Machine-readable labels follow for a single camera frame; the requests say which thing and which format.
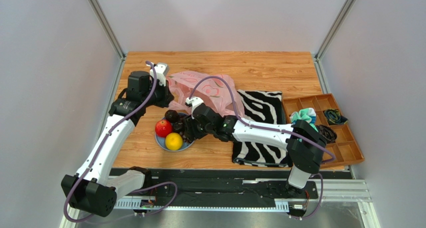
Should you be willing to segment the dark red grape bunch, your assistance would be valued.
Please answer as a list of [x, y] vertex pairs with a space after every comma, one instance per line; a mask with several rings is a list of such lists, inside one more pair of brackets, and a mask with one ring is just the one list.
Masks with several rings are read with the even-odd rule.
[[184, 120], [180, 119], [179, 121], [172, 124], [172, 131], [178, 133], [185, 143], [190, 143], [190, 139], [186, 136], [186, 127]]

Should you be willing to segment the pink peach-print plastic bag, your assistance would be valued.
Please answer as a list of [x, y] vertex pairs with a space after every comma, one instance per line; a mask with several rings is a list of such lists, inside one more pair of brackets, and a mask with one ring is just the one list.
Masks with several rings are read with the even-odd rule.
[[190, 113], [191, 109], [185, 105], [193, 89], [194, 96], [201, 98], [206, 106], [212, 108], [221, 116], [238, 113], [244, 116], [244, 105], [240, 94], [237, 92], [234, 80], [227, 74], [218, 74], [218, 78], [209, 78], [197, 88], [196, 84], [209, 75], [197, 71], [182, 71], [167, 76], [169, 89], [174, 100], [169, 104], [169, 109]]

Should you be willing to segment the yellow lemon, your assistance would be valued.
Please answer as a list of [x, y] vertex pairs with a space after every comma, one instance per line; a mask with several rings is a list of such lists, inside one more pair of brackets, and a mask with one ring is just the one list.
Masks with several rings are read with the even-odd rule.
[[184, 144], [184, 140], [179, 133], [172, 132], [165, 138], [165, 147], [170, 151], [178, 151]]

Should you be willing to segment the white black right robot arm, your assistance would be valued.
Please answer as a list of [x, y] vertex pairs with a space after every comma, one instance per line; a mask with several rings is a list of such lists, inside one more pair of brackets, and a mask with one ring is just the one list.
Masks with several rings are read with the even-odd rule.
[[292, 161], [287, 184], [303, 189], [308, 179], [319, 172], [327, 141], [309, 123], [268, 124], [221, 116], [203, 102], [190, 104], [191, 112], [184, 119], [184, 135], [191, 141], [213, 135], [222, 142], [252, 142], [286, 151]]

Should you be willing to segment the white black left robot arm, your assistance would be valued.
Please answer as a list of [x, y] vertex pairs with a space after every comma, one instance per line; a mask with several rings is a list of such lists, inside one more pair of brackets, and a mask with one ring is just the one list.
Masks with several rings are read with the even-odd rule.
[[167, 107], [174, 99], [164, 68], [133, 71], [125, 88], [109, 110], [103, 134], [75, 175], [65, 175], [61, 181], [66, 196], [63, 213], [74, 223], [93, 216], [108, 216], [122, 197], [155, 188], [152, 173], [141, 167], [131, 167], [124, 174], [109, 180], [110, 171], [125, 140], [135, 129], [146, 108]]

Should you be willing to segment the dark purple mangosteen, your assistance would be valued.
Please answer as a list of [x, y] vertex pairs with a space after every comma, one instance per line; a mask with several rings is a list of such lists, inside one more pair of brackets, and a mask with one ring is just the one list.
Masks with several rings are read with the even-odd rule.
[[180, 115], [176, 110], [167, 110], [164, 114], [164, 118], [170, 123], [177, 123], [180, 120]]

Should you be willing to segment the red apple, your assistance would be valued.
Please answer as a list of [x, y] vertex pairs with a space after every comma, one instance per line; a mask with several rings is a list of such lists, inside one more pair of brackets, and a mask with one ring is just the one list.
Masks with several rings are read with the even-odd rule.
[[173, 126], [168, 120], [162, 119], [155, 124], [154, 131], [158, 137], [166, 138], [173, 132]]

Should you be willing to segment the black white zebra towel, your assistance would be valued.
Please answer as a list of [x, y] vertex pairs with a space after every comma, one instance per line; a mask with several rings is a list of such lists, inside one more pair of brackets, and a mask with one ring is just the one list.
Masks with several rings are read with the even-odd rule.
[[[281, 91], [239, 89], [237, 92], [247, 120], [274, 125], [287, 123]], [[238, 165], [267, 168], [285, 168], [291, 161], [286, 151], [256, 142], [233, 143], [231, 160]]]

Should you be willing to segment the teal white blue sock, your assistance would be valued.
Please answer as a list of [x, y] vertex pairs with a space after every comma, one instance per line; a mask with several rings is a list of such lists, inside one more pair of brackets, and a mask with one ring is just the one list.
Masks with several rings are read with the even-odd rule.
[[315, 131], [318, 131], [318, 128], [315, 125], [317, 121], [317, 114], [312, 107], [295, 111], [290, 115], [290, 121], [292, 125], [294, 125], [296, 121], [298, 120], [303, 120], [309, 123], [310, 126], [313, 127]]

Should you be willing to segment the dark brown patterned cloth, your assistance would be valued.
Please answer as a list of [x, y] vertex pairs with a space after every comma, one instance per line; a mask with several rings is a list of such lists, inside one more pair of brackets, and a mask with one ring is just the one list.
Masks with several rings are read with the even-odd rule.
[[315, 127], [317, 128], [319, 134], [326, 139], [327, 144], [332, 144], [336, 142], [338, 136], [336, 132], [333, 131], [329, 126], [320, 124], [316, 125]]

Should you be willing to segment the dark blue yellow patterned cloth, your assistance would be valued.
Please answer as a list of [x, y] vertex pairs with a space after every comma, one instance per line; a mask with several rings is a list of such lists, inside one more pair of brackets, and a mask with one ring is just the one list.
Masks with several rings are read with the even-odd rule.
[[323, 113], [329, 125], [344, 125], [349, 121], [338, 109], [326, 109]]

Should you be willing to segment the wooden compartment tray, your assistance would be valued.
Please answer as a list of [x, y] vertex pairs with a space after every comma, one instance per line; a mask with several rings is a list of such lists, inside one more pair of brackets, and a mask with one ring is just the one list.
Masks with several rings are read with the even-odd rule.
[[331, 93], [294, 98], [284, 98], [282, 106], [291, 122], [291, 115], [302, 109], [312, 108], [316, 113], [315, 126], [326, 138], [326, 149], [335, 156], [335, 160], [321, 166], [322, 169], [338, 169], [365, 161], [365, 157], [345, 118]]

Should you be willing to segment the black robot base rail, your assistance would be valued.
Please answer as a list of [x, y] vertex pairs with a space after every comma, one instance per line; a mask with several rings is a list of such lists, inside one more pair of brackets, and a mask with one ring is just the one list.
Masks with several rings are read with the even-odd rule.
[[309, 181], [304, 191], [287, 193], [284, 170], [152, 169], [152, 184], [174, 182], [154, 191], [155, 205], [170, 202], [182, 208], [274, 208], [276, 199], [304, 203], [318, 199], [319, 188]]

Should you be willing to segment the left aluminium frame post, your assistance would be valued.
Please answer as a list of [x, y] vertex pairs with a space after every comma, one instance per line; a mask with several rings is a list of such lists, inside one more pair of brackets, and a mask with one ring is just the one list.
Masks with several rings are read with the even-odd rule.
[[108, 18], [106, 17], [99, 0], [88, 0], [88, 2], [91, 5], [97, 19], [99, 20], [116, 54], [122, 61], [124, 61], [127, 55], [124, 52], [116, 34], [114, 33], [113, 28], [110, 25]]

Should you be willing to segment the aluminium frame rail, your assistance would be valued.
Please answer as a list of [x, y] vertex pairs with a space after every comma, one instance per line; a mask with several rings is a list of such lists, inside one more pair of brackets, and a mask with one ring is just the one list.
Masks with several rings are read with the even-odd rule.
[[327, 49], [331, 45], [334, 37], [337, 35], [340, 27], [344, 23], [346, 17], [348, 16], [351, 8], [355, 4], [356, 0], [345, 0], [340, 11], [338, 12], [334, 22], [332, 23], [328, 33], [326, 34], [323, 42], [321, 43], [318, 51], [315, 53], [315, 60], [320, 61], [325, 55]]

